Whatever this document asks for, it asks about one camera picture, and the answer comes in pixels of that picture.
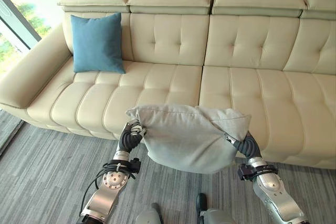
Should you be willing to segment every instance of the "pillow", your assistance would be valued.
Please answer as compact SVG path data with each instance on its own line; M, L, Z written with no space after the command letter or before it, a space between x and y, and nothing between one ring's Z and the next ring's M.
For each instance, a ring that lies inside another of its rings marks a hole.
M104 18L71 15L73 71L125 73L121 59L121 14Z
M143 105L126 114L147 128L144 143L152 160L192 173L229 166L237 150L225 140L225 132L244 140L251 118L233 109L178 104Z

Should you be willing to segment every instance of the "light gray pillow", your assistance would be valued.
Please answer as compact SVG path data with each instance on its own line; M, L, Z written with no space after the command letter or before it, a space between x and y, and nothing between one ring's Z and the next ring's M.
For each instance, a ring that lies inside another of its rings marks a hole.
M178 104L143 105L126 114L147 128L144 143L152 160L193 173L215 173L230 165L237 151L224 132L242 141L251 118L233 109Z

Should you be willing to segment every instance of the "sofa armrest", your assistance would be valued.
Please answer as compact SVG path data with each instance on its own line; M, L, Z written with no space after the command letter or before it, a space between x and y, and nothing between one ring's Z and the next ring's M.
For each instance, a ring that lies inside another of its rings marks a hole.
M71 56L60 24L0 81L0 105L27 108Z

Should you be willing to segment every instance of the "sofa backrest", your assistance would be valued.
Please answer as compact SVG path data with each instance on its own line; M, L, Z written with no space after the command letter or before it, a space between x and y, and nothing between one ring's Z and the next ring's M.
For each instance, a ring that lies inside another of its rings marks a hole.
M336 0L61 0L70 15L122 12L122 58L336 74Z
M70 51L70 15L99 18L123 12L124 60L204 63L211 0L61 0L59 4L65 11L63 27ZM128 13L130 8L136 13Z
M204 65L336 74L336 8L311 1L214 0Z

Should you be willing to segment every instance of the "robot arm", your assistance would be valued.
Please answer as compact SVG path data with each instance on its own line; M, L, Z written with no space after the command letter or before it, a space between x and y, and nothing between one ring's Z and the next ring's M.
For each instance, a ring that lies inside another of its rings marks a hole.
M130 152L142 140L146 129L137 120L128 122L119 138L118 148L113 160L103 165L95 180L102 176L98 189L85 205L77 224L102 224L108 221L113 207L118 203L118 195L122 192L129 177L139 173L141 162L135 158L129 162Z
M226 139L247 158L247 165L240 165L241 180L253 182L256 195L264 203L268 213L277 224L309 224L302 210L286 192L284 183L273 165L262 159L257 142L249 133L243 142L230 135Z

